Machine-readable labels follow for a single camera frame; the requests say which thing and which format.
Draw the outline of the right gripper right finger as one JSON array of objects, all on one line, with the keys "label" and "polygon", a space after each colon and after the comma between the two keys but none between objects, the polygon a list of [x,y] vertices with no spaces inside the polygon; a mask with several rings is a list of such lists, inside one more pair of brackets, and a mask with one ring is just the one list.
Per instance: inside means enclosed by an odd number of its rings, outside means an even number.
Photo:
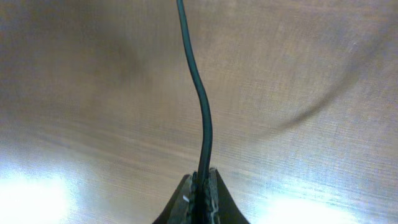
[{"label": "right gripper right finger", "polygon": [[205,205],[205,223],[249,224],[215,168],[210,169],[205,182]]}]

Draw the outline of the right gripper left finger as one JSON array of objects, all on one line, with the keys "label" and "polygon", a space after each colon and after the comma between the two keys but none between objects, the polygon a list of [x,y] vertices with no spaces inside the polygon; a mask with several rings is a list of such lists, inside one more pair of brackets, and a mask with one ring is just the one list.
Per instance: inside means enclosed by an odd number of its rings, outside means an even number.
[{"label": "right gripper left finger", "polygon": [[186,174],[153,224],[198,223],[197,172]]}]

